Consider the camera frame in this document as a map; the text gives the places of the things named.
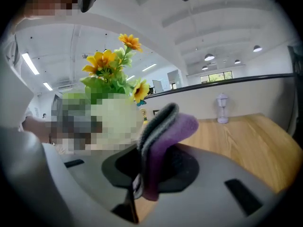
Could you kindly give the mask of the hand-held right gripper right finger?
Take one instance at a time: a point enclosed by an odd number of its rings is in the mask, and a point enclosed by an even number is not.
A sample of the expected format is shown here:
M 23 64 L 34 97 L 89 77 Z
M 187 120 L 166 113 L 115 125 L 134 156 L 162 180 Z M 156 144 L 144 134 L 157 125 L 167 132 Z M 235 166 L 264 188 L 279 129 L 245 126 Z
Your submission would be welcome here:
M 198 173 L 180 192 L 136 199 L 140 227 L 256 227 L 285 194 L 228 157 L 183 144 L 175 149 L 186 156 L 179 169 L 194 162 Z

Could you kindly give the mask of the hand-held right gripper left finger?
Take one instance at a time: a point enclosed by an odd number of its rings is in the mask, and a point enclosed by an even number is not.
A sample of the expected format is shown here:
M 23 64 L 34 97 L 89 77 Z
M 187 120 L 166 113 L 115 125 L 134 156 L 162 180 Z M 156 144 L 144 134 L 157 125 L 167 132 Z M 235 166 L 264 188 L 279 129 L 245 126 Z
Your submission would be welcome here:
M 102 155 L 65 154 L 30 132 L 9 130 L 9 184 L 50 227 L 132 227 L 130 191 L 114 188 Z

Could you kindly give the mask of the purple cloth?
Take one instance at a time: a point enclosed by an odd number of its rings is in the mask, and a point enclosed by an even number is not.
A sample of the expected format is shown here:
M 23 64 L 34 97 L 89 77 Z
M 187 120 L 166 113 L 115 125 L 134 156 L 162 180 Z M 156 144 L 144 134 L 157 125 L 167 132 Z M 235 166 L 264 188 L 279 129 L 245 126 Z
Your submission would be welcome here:
M 167 149 L 189 138 L 198 127 L 198 120 L 192 115 L 180 113 L 176 103 L 169 103 L 156 113 L 137 142 L 141 171 L 133 182 L 135 199 L 158 200 L 158 185 Z

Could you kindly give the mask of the sunflower bouquet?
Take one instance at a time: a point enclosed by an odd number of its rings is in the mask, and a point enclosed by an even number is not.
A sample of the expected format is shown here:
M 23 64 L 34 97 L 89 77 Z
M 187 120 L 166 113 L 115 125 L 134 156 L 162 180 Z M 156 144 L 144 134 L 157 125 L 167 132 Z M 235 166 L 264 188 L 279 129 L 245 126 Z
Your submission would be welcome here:
M 146 80 L 132 80 L 124 72 L 142 51 L 139 38 L 120 34 L 123 47 L 95 52 L 82 71 L 83 89 L 62 96 L 57 116 L 58 138 L 70 150 L 116 149 L 135 140 L 143 125 L 137 104 L 148 95 Z

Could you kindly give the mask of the person's left forearm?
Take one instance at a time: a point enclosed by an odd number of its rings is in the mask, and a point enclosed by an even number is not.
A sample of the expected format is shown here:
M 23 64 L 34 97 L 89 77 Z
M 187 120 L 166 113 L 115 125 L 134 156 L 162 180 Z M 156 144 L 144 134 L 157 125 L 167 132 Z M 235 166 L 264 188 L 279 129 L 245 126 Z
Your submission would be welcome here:
M 27 116 L 22 122 L 22 127 L 24 131 L 31 132 L 37 136 L 42 143 L 51 142 L 51 129 L 44 120 L 33 116 Z

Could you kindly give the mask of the lavender desk fan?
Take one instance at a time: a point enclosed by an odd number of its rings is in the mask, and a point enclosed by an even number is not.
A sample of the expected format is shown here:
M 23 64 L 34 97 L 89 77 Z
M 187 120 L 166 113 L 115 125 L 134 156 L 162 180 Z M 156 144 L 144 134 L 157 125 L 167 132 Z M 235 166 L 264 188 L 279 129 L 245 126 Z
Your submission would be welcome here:
M 221 124 L 228 123 L 229 119 L 226 115 L 226 104 L 227 104 L 228 96 L 224 93 L 220 93 L 216 98 L 217 106 L 218 106 L 218 114 L 217 121 Z

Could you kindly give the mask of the window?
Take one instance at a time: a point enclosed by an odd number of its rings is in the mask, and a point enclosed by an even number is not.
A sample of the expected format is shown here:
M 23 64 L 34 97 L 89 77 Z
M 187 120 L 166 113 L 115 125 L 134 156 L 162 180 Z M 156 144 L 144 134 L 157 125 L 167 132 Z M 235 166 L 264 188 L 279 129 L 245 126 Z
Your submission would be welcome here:
M 201 79 L 201 83 L 203 84 L 203 83 L 233 79 L 233 75 L 232 75 L 231 71 L 226 71 L 226 72 L 220 72 L 220 73 L 201 76 L 200 79 Z

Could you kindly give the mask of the person's white printed t-shirt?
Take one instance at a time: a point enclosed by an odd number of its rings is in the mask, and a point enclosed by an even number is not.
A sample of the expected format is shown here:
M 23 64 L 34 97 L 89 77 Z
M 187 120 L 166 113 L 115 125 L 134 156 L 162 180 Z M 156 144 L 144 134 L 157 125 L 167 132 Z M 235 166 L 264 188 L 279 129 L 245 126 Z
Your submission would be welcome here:
M 32 113 L 34 93 L 21 77 L 23 58 L 9 22 L 0 38 L 0 126 L 23 131 L 22 123 Z

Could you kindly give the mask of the white partition with black rail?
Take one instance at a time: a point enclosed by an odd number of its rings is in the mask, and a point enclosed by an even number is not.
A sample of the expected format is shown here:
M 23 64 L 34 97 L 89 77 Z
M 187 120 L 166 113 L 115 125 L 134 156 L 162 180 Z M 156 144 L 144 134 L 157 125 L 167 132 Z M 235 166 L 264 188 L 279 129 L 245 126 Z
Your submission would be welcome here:
M 143 108 L 147 118 L 168 103 L 176 103 L 182 113 L 197 119 L 215 119 L 219 113 L 216 98 L 224 93 L 228 117 L 263 114 L 287 130 L 294 107 L 295 83 L 291 74 L 239 79 L 231 83 L 193 85 L 147 98 Z

